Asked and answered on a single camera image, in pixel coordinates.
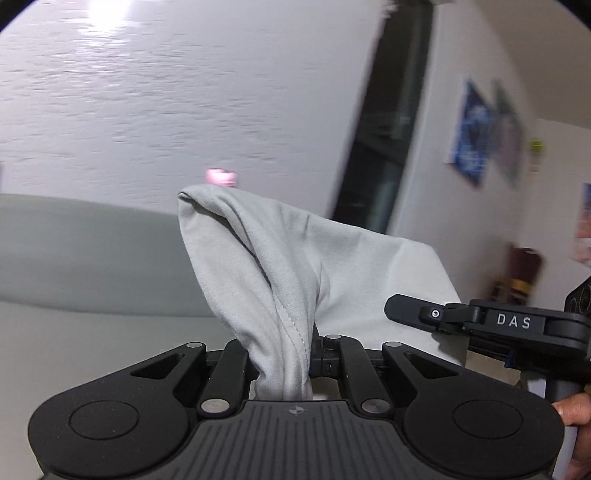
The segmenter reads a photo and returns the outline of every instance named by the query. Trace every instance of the gray cloth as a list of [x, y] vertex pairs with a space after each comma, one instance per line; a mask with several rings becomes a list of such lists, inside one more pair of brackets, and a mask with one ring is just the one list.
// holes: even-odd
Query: gray cloth
[[179, 220], [214, 314], [248, 350], [263, 400], [309, 400], [310, 343], [321, 335], [366, 348], [396, 340], [463, 362], [466, 341], [399, 325], [384, 315], [402, 293], [459, 301], [432, 248], [343, 225], [236, 189], [196, 185], [179, 194]]

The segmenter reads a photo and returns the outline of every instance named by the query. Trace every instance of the yellow object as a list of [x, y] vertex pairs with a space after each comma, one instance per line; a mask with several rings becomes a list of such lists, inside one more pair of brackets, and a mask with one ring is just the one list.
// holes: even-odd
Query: yellow object
[[529, 295], [531, 292], [531, 283], [527, 283], [524, 280], [517, 280], [516, 278], [511, 279], [511, 288], [513, 290], [520, 291], [526, 295]]
[[539, 138], [533, 138], [530, 142], [530, 152], [540, 155], [544, 151], [544, 143]]

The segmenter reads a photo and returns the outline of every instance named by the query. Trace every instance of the logo emblem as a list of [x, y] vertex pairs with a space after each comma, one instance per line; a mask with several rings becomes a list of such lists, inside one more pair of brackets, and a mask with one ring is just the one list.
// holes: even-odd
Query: logo emblem
[[305, 410], [299, 405], [296, 405], [295, 407], [291, 407], [288, 412], [297, 417], [298, 415], [303, 414]]

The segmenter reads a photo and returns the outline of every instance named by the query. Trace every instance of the blue poster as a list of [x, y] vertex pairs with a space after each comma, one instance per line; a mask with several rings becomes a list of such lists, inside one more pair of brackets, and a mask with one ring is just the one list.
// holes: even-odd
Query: blue poster
[[488, 161], [492, 122], [493, 112], [472, 82], [466, 82], [453, 165], [475, 186], [480, 185]]

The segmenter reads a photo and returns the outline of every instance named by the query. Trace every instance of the das logo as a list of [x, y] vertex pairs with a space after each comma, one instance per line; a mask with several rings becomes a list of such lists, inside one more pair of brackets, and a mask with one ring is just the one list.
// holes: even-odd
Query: das logo
[[[500, 313], [496, 319], [496, 324], [497, 325], [504, 325], [507, 321], [508, 321], [507, 315], [505, 315], [504, 313]], [[515, 327], [515, 328], [521, 327], [524, 330], [527, 330], [528, 328], [530, 328], [530, 322], [531, 322], [531, 318], [529, 318], [529, 317], [522, 317], [522, 318], [518, 319], [517, 315], [513, 315], [511, 320], [509, 320], [508, 326]]]
[[485, 325], [514, 332], [544, 333], [545, 321], [545, 317], [538, 315], [489, 310], [486, 312]]

